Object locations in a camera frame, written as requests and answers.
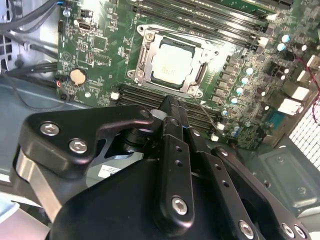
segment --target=capacitor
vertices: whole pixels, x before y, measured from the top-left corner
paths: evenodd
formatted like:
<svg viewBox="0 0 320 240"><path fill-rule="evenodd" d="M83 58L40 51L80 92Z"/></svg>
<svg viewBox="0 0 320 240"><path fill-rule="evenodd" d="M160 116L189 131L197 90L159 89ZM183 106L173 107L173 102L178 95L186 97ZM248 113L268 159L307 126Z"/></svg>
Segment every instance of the capacitor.
<svg viewBox="0 0 320 240"><path fill-rule="evenodd" d="M235 96L232 96L232 97L230 97L230 102L231 102L232 104L237 104L238 98L236 98Z"/></svg>
<svg viewBox="0 0 320 240"><path fill-rule="evenodd" d="M62 15L66 18L69 18L71 16L71 12L69 9L66 8L63 10Z"/></svg>
<svg viewBox="0 0 320 240"><path fill-rule="evenodd" d="M244 89L240 86L236 86L234 89L235 89L236 94L238 94L238 95L240 95L244 92Z"/></svg>
<svg viewBox="0 0 320 240"><path fill-rule="evenodd" d="M236 132L240 130L240 126L238 123L235 123L232 127L233 127L233 130L235 130Z"/></svg>
<svg viewBox="0 0 320 240"><path fill-rule="evenodd" d="M278 71L275 75L278 79L280 80L285 80L286 79L286 75L284 75L282 72Z"/></svg>
<svg viewBox="0 0 320 240"><path fill-rule="evenodd" d="M247 84L249 82L249 78L247 78L247 77L243 77L243 78L241 78L241 83L242 84Z"/></svg>
<svg viewBox="0 0 320 240"><path fill-rule="evenodd" d="M303 43L299 43L299 42L297 42L294 46L296 49L299 49L301 51L305 51L308 48L307 45L305 45Z"/></svg>
<svg viewBox="0 0 320 240"><path fill-rule="evenodd" d="M268 111L270 106L268 104L266 104L265 102L260 102L260 106L264 111Z"/></svg>
<svg viewBox="0 0 320 240"><path fill-rule="evenodd" d="M252 75L252 74L254 74L254 69L253 69L252 67L247 67L247 68L245 69L245 73L246 73L247 75Z"/></svg>
<svg viewBox="0 0 320 240"><path fill-rule="evenodd" d="M236 136L236 134L237 134L237 132L236 132L236 131L233 131L233 130L231 130L231 131L230 131L230 135L231 135L231 137L235 137L235 136Z"/></svg>
<svg viewBox="0 0 320 240"><path fill-rule="evenodd" d="M281 41L283 43L287 43L287 42L290 41L290 39L291 39L290 36L288 34L285 34L285 35L282 36Z"/></svg>
<svg viewBox="0 0 320 240"><path fill-rule="evenodd" d="M221 114L222 116L228 116L228 111L225 107L221 109Z"/></svg>
<svg viewBox="0 0 320 240"><path fill-rule="evenodd" d="M289 73L289 68L286 68L285 66L281 66L281 67L279 68L279 70L280 70L281 72L283 72L284 74L288 74L288 73Z"/></svg>
<svg viewBox="0 0 320 240"><path fill-rule="evenodd" d="M278 51L283 51L286 49L286 45L284 43L279 43L278 46L276 46L276 49Z"/></svg>
<svg viewBox="0 0 320 240"><path fill-rule="evenodd" d="M261 95L262 97L264 97L264 96L266 95L266 91L263 90L261 87L258 87L258 88L256 89L256 92L257 92L259 95Z"/></svg>

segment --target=screw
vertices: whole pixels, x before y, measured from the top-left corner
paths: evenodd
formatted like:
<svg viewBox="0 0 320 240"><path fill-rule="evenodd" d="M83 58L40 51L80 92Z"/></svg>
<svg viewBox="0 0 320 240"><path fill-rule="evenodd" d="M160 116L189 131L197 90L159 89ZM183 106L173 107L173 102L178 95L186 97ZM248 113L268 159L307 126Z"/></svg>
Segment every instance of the screw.
<svg viewBox="0 0 320 240"><path fill-rule="evenodd" d="M296 230L296 232L303 238L306 239L307 235L305 234L305 232L297 225L294 225L294 229Z"/></svg>
<svg viewBox="0 0 320 240"><path fill-rule="evenodd" d="M172 199L172 207L179 215L186 215L188 211L187 204L180 197Z"/></svg>
<svg viewBox="0 0 320 240"><path fill-rule="evenodd" d="M239 228L248 239L254 239L254 231L252 231L251 227L245 221L239 221Z"/></svg>
<svg viewBox="0 0 320 240"><path fill-rule="evenodd" d="M139 78L143 78L145 76L144 72L143 71L138 71L137 74L136 74Z"/></svg>
<svg viewBox="0 0 320 240"><path fill-rule="evenodd" d="M71 15L71 12L69 9L64 9L62 12L62 15L65 16L66 18L69 18Z"/></svg>
<svg viewBox="0 0 320 240"><path fill-rule="evenodd" d="M280 156L276 160L277 160L278 163L283 163L284 162L284 159L282 157L280 157Z"/></svg>
<svg viewBox="0 0 320 240"><path fill-rule="evenodd" d="M154 39L154 35L152 33L148 33L145 35L145 39L148 41L152 41Z"/></svg>
<svg viewBox="0 0 320 240"><path fill-rule="evenodd" d="M194 86L189 87L189 93L194 93L196 88Z"/></svg>
<svg viewBox="0 0 320 240"><path fill-rule="evenodd" d="M55 136L60 132L60 129L57 125L48 122L41 125L40 131L44 135Z"/></svg>
<svg viewBox="0 0 320 240"><path fill-rule="evenodd" d="M175 119L175 118L171 118L170 121L176 125L176 126L179 126L179 122Z"/></svg>
<svg viewBox="0 0 320 240"><path fill-rule="evenodd" d="M199 133L197 130L192 129L192 132L193 132L193 133L194 133L194 135L196 135L197 137L199 137L199 136L200 136L200 133Z"/></svg>
<svg viewBox="0 0 320 240"><path fill-rule="evenodd" d="M226 150L224 150L223 148L220 148L220 152L221 152L224 156L228 156L228 153L227 153Z"/></svg>
<svg viewBox="0 0 320 240"><path fill-rule="evenodd" d="M301 194L301 195L304 195L304 194L307 193L307 189L306 189L305 187L303 187L303 186L298 187L297 191L298 191L298 193Z"/></svg>
<svg viewBox="0 0 320 240"><path fill-rule="evenodd" d="M149 118L149 113L148 113L146 110L141 110L141 111L140 111L140 114L141 114L142 116L144 116L145 118Z"/></svg>
<svg viewBox="0 0 320 240"><path fill-rule="evenodd" d="M69 148L72 152L76 154L83 154L88 150L86 143L80 139L72 140L69 143Z"/></svg>
<svg viewBox="0 0 320 240"><path fill-rule="evenodd" d="M292 231L292 229L285 223L282 223L283 230L285 234L287 234L290 238L295 238L295 233Z"/></svg>

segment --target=motherboard mounting screw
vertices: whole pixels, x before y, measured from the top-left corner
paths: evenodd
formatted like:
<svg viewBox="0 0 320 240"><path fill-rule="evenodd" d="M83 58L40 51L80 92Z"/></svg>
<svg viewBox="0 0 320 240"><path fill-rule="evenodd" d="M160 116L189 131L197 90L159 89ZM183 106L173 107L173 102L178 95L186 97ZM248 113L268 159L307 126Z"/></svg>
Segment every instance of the motherboard mounting screw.
<svg viewBox="0 0 320 240"><path fill-rule="evenodd" d="M190 86L189 87L189 93L194 93L196 91L196 87L195 86Z"/></svg>
<svg viewBox="0 0 320 240"><path fill-rule="evenodd" d="M193 132L193 133L194 133L194 135L196 135L197 137L199 137L199 136L200 136L200 133L199 133L197 130L192 129L192 132Z"/></svg>
<svg viewBox="0 0 320 240"><path fill-rule="evenodd" d="M148 41L152 41L154 39L154 35L152 33L148 33L147 35L145 35L145 39Z"/></svg>
<svg viewBox="0 0 320 240"><path fill-rule="evenodd" d="M40 131L44 135L55 136L60 132L60 129L57 125L50 123L50 122L47 122L47 123L44 123L40 126Z"/></svg>
<svg viewBox="0 0 320 240"><path fill-rule="evenodd" d="M69 148L76 154L83 154L88 150L86 143L80 139L74 139L69 143Z"/></svg>
<svg viewBox="0 0 320 240"><path fill-rule="evenodd" d="M69 18L71 16L71 12L69 9L64 9L62 15L66 18Z"/></svg>
<svg viewBox="0 0 320 240"><path fill-rule="evenodd" d="M172 199L172 207L179 215L186 215L188 211L187 204L180 197Z"/></svg>
<svg viewBox="0 0 320 240"><path fill-rule="evenodd" d="M248 239L254 239L254 231L252 231L251 227L245 221L239 221L239 228Z"/></svg>

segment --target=white label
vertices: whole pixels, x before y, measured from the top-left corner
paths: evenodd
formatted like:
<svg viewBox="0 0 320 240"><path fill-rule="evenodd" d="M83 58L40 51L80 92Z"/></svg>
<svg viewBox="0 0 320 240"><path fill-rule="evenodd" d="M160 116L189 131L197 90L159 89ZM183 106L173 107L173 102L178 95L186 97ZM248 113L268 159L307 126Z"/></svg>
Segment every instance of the white label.
<svg viewBox="0 0 320 240"><path fill-rule="evenodd" d="M119 172L120 170L121 170L120 168L102 165L102 167L99 171L98 177L106 179L106 178L110 177L111 175Z"/></svg>

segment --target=black metal bracket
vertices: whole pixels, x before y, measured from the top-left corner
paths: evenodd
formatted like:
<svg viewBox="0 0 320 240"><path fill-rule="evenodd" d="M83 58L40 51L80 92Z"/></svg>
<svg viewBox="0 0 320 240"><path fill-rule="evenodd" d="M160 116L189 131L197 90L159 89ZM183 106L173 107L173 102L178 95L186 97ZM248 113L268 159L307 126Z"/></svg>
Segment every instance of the black metal bracket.
<svg viewBox="0 0 320 240"><path fill-rule="evenodd" d="M233 154L222 147L216 147L211 152L222 160L233 180L241 186L238 188L239 195L254 203L257 223L267 239L310 239L302 223Z"/></svg>
<svg viewBox="0 0 320 240"><path fill-rule="evenodd" d="M164 117L155 119L134 105L38 113L25 120L14 172L31 184L51 214L53 240L82 240L96 232L95 239L106 239L124 226L139 240L182 235L186 240L310 239L304 226L231 153L221 147L210 152L189 126L183 102L167 96L159 111ZM139 149L144 159L83 189L100 139L111 146L110 156ZM79 145L71 145L74 140ZM74 184L78 190L59 191L57 183ZM54 208L49 209L43 190L54 196ZM244 200L254 205L258 217ZM128 238L122 230L112 236Z"/></svg>

